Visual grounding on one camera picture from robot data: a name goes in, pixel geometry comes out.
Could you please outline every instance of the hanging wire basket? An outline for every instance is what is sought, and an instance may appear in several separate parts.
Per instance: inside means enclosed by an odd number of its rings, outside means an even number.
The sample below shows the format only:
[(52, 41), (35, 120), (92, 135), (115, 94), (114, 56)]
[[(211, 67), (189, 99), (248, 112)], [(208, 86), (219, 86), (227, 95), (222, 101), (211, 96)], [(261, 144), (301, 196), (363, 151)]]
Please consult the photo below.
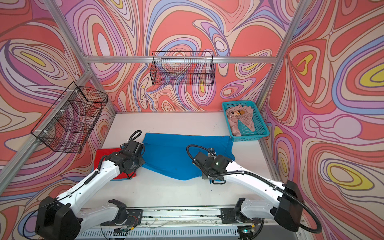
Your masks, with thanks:
[(72, 93), (67, 94), (71, 94), (68, 100), (44, 129), (38, 135), (34, 134), (35, 128), (49, 111), (43, 115), (31, 133), (54, 152), (81, 153), (107, 104), (108, 95), (83, 86), (76, 86)]
[(153, 51), (153, 85), (213, 86), (215, 65), (212, 51)]

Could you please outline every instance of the pink cloth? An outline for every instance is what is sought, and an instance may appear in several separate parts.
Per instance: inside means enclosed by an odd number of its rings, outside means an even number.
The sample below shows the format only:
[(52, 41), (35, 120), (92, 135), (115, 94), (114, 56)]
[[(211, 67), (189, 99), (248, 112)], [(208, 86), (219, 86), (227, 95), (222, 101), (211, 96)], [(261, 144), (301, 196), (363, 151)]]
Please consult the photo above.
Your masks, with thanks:
[[(231, 112), (234, 111), (240, 111), (244, 110), (245, 113), (242, 115), (232, 116), (230, 115)], [(229, 126), (231, 127), (232, 134), (234, 136), (241, 136), (239, 127), (238, 127), (238, 120), (240, 120), (247, 128), (249, 128), (252, 132), (255, 131), (255, 125), (253, 124), (253, 108), (251, 107), (242, 107), (241, 105), (236, 107), (231, 107), (225, 111), (227, 117)]]

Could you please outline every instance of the red folded shirt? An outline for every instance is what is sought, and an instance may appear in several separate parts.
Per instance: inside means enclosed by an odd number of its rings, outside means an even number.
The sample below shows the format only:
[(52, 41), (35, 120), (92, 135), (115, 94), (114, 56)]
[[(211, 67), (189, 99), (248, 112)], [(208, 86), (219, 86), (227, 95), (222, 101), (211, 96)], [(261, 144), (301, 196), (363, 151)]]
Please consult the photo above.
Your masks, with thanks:
[[(108, 149), (98, 149), (96, 151), (96, 156), (95, 156), (95, 161), (93, 162), (93, 169), (95, 170), (98, 166), (99, 166), (99, 162), (100, 162), (100, 159), (104, 156), (104, 155), (109, 155), (113, 152), (118, 152), (120, 151), (121, 149), (120, 148), (108, 148)], [(131, 173), (129, 174), (128, 176), (130, 177), (131, 175), (133, 174), (132, 177), (136, 177), (136, 173)], [(127, 174), (126, 173), (120, 173), (117, 177), (114, 178), (115, 180), (116, 179), (127, 179)]]

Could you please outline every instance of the blue cloth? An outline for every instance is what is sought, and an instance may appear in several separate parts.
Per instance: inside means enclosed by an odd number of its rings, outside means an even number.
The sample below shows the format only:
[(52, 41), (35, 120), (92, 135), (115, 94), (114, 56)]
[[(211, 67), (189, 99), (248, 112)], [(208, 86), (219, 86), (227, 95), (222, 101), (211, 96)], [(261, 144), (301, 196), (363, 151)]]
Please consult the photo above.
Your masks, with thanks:
[[(232, 154), (233, 142), (229, 136), (189, 136), (175, 134), (146, 133), (143, 144), (145, 145), (144, 168), (158, 172), (165, 176), (188, 180), (200, 177), (201, 171), (188, 156), (186, 148), (196, 144), (205, 148), (214, 148), (218, 155), (223, 155), (235, 160)], [(189, 148), (192, 156), (198, 152), (208, 154), (197, 147)]]

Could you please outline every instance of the wall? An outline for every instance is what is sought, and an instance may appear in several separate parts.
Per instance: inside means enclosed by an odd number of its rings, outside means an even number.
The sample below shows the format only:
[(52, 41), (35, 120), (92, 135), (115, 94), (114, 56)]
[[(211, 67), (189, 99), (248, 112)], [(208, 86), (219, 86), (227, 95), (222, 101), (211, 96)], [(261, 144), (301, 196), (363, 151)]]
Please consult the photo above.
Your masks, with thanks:
[[(39, 118), (83, 73), (61, 31), (39, 0), (0, 2), (0, 169), (22, 147)], [(25, 239), (26, 218), (93, 168), (112, 113), (103, 111), (81, 154), (40, 145), (0, 196), (0, 239)], [(36, 217), (26, 225), (34, 236)]]
[(315, 239), (384, 239), (383, 49), (384, 1), (314, 0), (268, 93), (266, 142)]
[[(275, 56), (296, 6), (296, 1), (85, 0), (63, 1), (60, 9), (86, 55), (212, 50), (216, 56)], [(223, 101), (255, 101), (270, 64), (217, 64), (213, 87), (152, 86), (150, 64), (92, 68), (117, 111), (218, 111)]]

